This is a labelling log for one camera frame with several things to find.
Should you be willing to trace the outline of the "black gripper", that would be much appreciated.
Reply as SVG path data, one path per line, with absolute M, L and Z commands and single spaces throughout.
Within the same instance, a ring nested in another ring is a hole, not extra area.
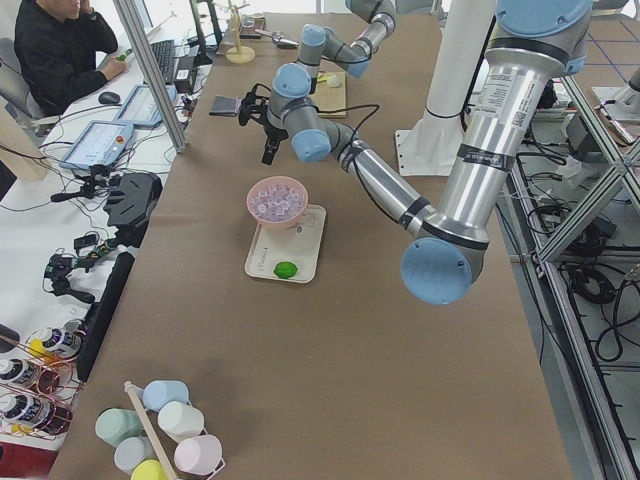
M 278 152 L 279 144 L 282 141 L 287 140 L 289 138 L 289 134 L 286 129 L 275 125 L 269 118 L 265 118 L 264 131 L 267 140 L 264 144 L 261 162 L 266 165 L 271 165 L 276 153 Z

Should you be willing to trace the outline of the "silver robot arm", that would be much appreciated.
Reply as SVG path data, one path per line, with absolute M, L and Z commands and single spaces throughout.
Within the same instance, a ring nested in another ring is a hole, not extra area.
M 366 29 L 345 43 L 330 28 L 304 26 L 297 60 L 281 66 L 259 120 L 270 162 L 289 139 L 305 163 L 336 158 L 373 202 L 413 235 L 401 261 L 406 288 L 418 299 L 449 304 L 462 298 L 482 271 L 487 222 L 547 82 L 579 71 L 591 19 L 588 1 L 499 1 L 486 49 L 488 76 L 438 204 L 430 203 L 345 124 L 320 117 L 311 100 L 322 59 L 353 76 L 367 68 L 396 28 L 388 1 L 352 1 Z
M 389 38 L 397 26 L 397 12 L 392 1 L 346 1 L 346 8 L 367 26 L 352 41 L 347 41 L 328 26 L 305 24 L 300 38 L 296 63 L 312 79 L 316 79 L 322 60 L 328 60 L 348 75 L 360 78 L 380 44 Z

